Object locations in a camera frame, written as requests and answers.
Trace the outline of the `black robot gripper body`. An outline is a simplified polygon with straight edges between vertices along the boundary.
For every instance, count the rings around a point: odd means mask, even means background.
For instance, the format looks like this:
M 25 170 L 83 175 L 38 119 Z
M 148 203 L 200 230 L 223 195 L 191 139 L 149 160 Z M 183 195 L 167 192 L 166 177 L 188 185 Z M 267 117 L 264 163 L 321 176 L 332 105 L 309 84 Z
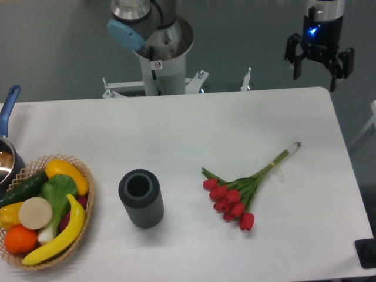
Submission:
M 324 64 L 325 56 L 336 53 L 344 10 L 344 1 L 307 2 L 300 42 L 306 59 Z

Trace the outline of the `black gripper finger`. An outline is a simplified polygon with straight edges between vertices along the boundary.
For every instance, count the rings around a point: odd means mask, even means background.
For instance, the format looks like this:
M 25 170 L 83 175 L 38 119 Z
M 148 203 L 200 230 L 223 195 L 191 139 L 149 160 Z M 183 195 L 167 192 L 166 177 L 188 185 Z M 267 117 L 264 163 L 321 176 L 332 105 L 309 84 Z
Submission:
M 338 82 L 348 78 L 354 70 L 354 48 L 338 49 L 335 54 L 324 57 L 324 65 L 331 74 L 330 92 L 334 92 Z
M 300 45 L 302 37 L 294 33 L 287 38 L 284 59 L 293 66 L 293 79 L 298 79 L 301 75 L 301 61 L 305 58 L 305 54 L 296 54 L 297 47 Z

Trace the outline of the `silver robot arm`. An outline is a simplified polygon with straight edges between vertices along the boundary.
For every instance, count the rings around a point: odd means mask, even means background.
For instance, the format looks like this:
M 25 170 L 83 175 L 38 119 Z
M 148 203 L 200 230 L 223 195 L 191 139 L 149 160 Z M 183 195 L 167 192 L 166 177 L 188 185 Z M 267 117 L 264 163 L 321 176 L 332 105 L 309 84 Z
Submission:
M 354 70 L 355 49 L 339 45 L 344 19 L 345 1 L 308 1 L 302 34 L 287 39 L 284 59 L 293 66 L 293 78 L 301 75 L 303 59 L 325 66 L 331 75 L 329 91 Z

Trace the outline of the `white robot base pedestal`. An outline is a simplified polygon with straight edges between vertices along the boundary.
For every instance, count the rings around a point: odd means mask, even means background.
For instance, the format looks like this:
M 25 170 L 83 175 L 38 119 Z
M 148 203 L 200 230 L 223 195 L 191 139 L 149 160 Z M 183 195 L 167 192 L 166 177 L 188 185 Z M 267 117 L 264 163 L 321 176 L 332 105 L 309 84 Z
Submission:
M 176 13 L 176 1 L 112 1 L 111 38 L 140 60 L 147 96 L 202 93 L 208 73 L 186 77 L 193 30 Z

